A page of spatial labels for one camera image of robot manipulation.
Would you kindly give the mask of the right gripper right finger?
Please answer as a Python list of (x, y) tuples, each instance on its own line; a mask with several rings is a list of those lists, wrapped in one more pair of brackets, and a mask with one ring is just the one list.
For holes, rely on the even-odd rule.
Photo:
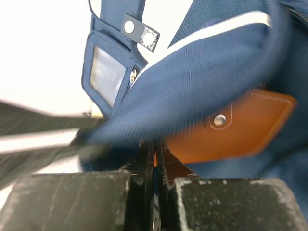
[(293, 192), (279, 179), (203, 179), (165, 144), (157, 147), (164, 231), (305, 231)]

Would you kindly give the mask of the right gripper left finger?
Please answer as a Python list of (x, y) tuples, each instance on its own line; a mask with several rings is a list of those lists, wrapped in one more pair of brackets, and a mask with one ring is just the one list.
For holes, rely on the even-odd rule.
[(3, 231), (151, 231), (154, 146), (143, 144), (116, 171), (51, 173), (96, 146), (29, 150), (0, 156), (0, 187), (12, 184), (0, 211)]

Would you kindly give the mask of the navy blue student backpack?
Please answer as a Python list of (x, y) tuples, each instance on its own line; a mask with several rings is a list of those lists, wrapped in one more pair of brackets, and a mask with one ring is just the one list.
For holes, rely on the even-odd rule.
[(305, 0), (104, 0), (82, 87), (88, 144), (165, 141), (205, 178), (308, 180)]

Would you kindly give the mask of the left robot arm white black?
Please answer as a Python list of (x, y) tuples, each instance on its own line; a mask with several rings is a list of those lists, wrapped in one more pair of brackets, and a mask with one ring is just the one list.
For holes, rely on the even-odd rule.
[[(104, 122), (100, 118), (55, 117), (17, 107), (0, 104), (0, 136), (30, 135), (40, 132), (55, 132), (70, 129), (74, 133), (98, 127)], [(93, 154), (100, 150), (96, 146), (70, 145), (71, 139), (64, 144), (51, 147), (33, 147), (27, 150), (4, 151), (0, 155), (0, 187), (6, 188), (20, 177), (41, 168), (79, 154)]]

